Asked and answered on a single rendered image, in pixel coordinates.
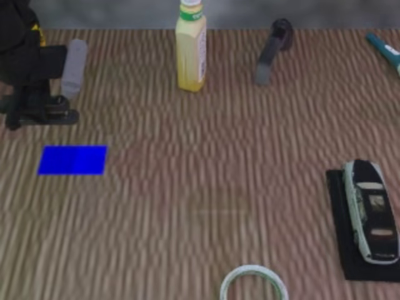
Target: blue rectangle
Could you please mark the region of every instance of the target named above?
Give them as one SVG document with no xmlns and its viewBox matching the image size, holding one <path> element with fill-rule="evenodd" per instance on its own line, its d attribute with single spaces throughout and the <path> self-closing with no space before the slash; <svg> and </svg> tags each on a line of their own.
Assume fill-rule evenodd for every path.
<svg viewBox="0 0 400 300">
<path fill-rule="evenodd" d="M 45 146 L 38 175 L 103 175 L 107 146 Z"/>
</svg>

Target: teal pen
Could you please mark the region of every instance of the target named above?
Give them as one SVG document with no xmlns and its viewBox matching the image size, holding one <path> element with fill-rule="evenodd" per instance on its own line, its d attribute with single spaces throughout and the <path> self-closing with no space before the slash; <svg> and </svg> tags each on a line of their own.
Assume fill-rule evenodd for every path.
<svg viewBox="0 0 400 300">
<path fill-rule="evenodd" d="M 400 75 L 400 52 L 393 49 L 371 32 L 367 33 L 366 39 L 396 68 L 397 73 Z"/>
</svg>

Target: wooden floor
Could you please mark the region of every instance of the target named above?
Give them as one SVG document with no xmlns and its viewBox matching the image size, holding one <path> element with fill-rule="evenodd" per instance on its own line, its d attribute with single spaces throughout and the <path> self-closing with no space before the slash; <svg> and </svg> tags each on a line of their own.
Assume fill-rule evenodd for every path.
<svg viewBox="0 0 400 300">
<path fill-rule="evenodd" d="M 378 162 L 400 221 L 400 80 L 365 31 L 296 34 L 259 87 L 267 32 L 209 31 L 206 85 L 188 94 L 173 31 L 47 32 L 89 43 L 81 121 L 1 126 L 0 299 L 216 300 L 249 263 L 291 300 L 400 299 L 398 284 L 344 280 L 324 179 Z M 37 177 L 47 144 L 107 144 L 105 175 Z M 229 300 L 270 293 L 245 277 Z"/>
</svg>

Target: white device on black base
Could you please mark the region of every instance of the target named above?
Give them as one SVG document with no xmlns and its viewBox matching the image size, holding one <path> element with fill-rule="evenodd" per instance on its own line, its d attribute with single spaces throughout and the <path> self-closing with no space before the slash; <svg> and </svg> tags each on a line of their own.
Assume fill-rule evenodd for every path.
<svg viewBox="0 0 400 300">
<path fill-rule="evenodd" d="M 399 260 L 399 238 L 381 168 L 356 159 L 343 168 L 351 225 L 361 256 L 371 264 Z"/>
</svg>

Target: white ring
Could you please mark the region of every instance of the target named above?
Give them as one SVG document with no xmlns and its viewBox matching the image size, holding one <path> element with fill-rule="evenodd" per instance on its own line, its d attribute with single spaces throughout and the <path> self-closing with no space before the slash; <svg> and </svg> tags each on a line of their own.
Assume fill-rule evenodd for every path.
<svg viewBox="0 0 400 300">
<path fill-rule="evenodd" d="M 237 267 L 235 270 L 231 271 L 224 279 L 221 284 L 221 289 L 219 291 L 219 300 L 227 300 L 228 298 L 228 287 L 236 278 L 243 275 L 257 275 L 264 279 L 267 279 L 274 286 L 275 290 L 279 294 L 279 300 L 289 300 L 288 289 L 284 285 L 283 281 L 279 276 L 263 266 L 258 266 L 256 264 L 245 264 L 243 266 Z"/>
</svg>

